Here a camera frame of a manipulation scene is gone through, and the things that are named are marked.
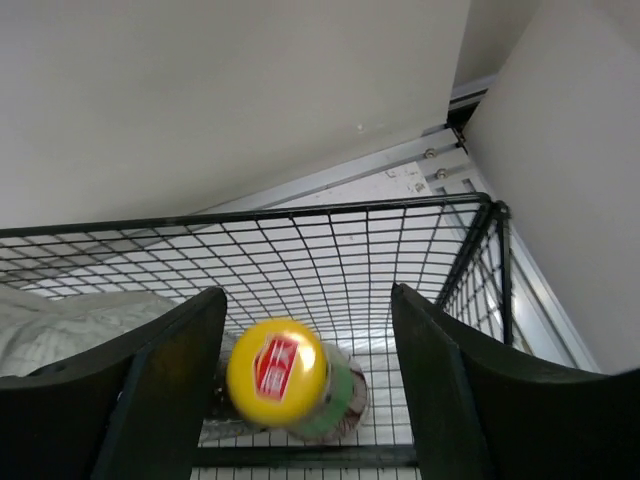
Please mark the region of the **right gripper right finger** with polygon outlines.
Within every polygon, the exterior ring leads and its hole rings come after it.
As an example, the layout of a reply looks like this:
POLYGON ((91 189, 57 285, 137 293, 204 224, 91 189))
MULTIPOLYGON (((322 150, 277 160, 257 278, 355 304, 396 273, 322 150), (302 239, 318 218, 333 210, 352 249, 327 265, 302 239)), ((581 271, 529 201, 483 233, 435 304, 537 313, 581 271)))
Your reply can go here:
POLYGON ((425 479, 635 479, 639 373, 522 353, 404 284, 392 323, 425 479))

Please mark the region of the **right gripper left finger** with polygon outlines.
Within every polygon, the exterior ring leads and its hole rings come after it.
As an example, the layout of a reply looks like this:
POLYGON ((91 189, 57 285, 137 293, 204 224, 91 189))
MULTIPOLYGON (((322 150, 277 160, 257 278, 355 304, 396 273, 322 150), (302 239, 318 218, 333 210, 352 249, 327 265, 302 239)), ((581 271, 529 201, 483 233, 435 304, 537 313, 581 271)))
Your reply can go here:
POLYGON ((227 300, 204 290, 83 353, 1 380, 4 479, 187 479, 227 300))

